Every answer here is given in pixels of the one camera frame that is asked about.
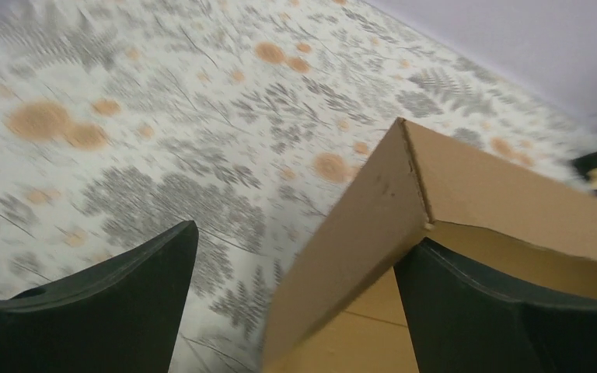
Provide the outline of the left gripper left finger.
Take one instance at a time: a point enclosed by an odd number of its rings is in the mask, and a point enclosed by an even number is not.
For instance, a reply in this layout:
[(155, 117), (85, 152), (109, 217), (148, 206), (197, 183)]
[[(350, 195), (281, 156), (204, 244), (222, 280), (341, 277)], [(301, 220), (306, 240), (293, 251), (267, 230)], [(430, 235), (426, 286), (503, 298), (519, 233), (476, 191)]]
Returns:
[(75, 274), (0, 300), (0, 372), (166, 372), (197, 256), (183, 221)]

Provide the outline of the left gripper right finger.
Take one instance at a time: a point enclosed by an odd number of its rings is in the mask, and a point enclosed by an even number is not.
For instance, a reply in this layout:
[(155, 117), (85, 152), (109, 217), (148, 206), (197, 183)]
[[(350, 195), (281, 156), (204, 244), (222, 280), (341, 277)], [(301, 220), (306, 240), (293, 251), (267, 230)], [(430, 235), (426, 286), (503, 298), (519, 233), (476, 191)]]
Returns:
[(597, 299), (495, 270), (431, 239), (394, 265), (421, 372), (597, 372)]

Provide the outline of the brown cardboard box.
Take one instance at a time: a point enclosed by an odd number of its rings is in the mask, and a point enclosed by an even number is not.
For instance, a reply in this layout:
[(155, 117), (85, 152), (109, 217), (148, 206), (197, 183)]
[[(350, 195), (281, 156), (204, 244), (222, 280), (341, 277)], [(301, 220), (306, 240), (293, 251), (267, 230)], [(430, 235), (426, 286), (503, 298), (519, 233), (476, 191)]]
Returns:
[(263, 371), (421, 372), (393, 268), (424, 239), (597, 299), (594, 191), (399, 118), (275, 291)]

